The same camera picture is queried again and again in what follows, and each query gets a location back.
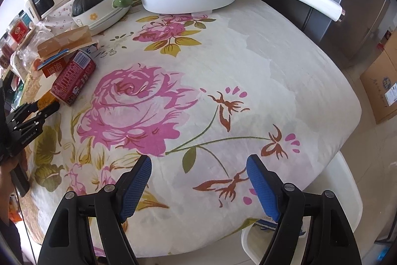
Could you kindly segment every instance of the blue gripper pad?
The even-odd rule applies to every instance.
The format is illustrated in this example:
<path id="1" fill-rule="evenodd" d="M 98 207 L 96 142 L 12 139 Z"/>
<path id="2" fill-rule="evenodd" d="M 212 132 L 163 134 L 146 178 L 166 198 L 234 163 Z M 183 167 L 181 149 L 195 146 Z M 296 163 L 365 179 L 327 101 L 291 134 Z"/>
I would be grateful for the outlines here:
<path id="1" fill-rule="evenodd" d="M 142 155 L 129 173 L 118 189 L 118 194 L 122 198 L 122 208 L 119 213 L 122 223 L 135 212 L 152 173 L 152 161 L 148 156 Z"/>
<path id="2" fill-rule="evenodd" d="M 281 213 L 277 206 L 277 195 L 271 188 L 272 183 L 269 183 L 272 181 L 271 174 L 256 154 L 247 159 L 247 174 L 263 210 L 277 223 Z"/>

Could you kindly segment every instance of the green bowl handle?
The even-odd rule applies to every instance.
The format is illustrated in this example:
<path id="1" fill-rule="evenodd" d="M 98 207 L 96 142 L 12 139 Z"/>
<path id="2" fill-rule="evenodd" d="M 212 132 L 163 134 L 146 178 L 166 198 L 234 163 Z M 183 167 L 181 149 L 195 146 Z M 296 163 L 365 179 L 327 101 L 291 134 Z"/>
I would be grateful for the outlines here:
<path id="1" fill-rule="evenodd" d="M 113 7 L 128 7 L 131 6 L 134 0 L 114 0 L 113 1 Z"/>

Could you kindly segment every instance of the white ceramic bowl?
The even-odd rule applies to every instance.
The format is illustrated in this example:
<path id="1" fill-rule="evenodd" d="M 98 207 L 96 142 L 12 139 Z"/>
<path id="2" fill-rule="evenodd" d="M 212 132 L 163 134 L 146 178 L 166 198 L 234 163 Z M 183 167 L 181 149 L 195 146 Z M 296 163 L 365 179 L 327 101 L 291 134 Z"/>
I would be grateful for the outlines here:
<path id="1" fill-rule="evenodd" d="M 91 36 L 94 36 L 110 26 L 116 24 L 129 10 L 129 7 L 126 8 L 116 8 L 114 12 L 112 12 L 105 19 L 99 20 L 98 22 L 89 25 Z"/>
<path id="2" fill-rule="evenodd" d="M 125 12 L 127 12 L 128 9 L 130 8 L 130 6 L 126 8 L 119 8 L 119 7 L 114 8 L 113 7 L 114 1 L 115 0 L 102 0 L 102 2 L 96 4 L 94 7 L 90 8 L 86 12 L 78 16 L 74 16 L 74 17 L 72 16 L 72 18 L 78 26 L 84 26 L 84 25 L 91 26 L 102 19 L 106 19 L 106 17 L 112 16 L 116 12 L 120 12 L 121 9 L 123 10 L 127 9 L 125 10 Z"/>

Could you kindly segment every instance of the brown paper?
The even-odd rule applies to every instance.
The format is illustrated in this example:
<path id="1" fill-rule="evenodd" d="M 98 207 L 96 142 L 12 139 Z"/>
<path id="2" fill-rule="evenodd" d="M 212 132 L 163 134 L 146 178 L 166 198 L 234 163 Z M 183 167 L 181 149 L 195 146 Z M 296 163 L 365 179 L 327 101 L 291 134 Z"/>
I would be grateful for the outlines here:
<path id="1" fill-rule="evenodd" d="M 69 49 L 69 53 L 77 49 L 92 44 L 93 40 L 88 26 L 83 26 L 54 36 L 37 46 L 38 55 L 41 61 L 59 53 L 64 49 Z"/>

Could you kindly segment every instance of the screw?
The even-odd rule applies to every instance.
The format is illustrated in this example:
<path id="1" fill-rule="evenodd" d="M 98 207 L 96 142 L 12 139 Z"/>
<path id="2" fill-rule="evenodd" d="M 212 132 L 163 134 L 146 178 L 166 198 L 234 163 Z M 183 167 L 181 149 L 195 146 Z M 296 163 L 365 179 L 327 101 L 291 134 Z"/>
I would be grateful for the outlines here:
<path id="1" fill-rule="evenodd" d="M 291 183 L 286 183 L 286 184 L 284 184 L 284 189 L 286 189 L 287 191 L 292 192 L 292 191 L 295 190 L 295 186 L 293 184 L 291 184 Z"/>
<path id="2" fill-rule="evenodd" d="M 114 184 L 108 184 L 105 187 L 105 192 L 112 192 L 114 190 L 114 188 L 115 188 Z"/>
<path id="3" fill-rule="evenodd" d="M 65 194 L 65 198 L 70 200 L 71 198 L 74 197 L 74 192 L 73 191 L 69 191 L 67 194 Z"/>
<path id="4" fill-rule="evenodd" d="M 335 197 L 335 193 L 332 192 L 331 190 L 326 190 L 325 191 L 325 196 L 328 197 L 328 198 L 333 198 L 333 197 Z"/>

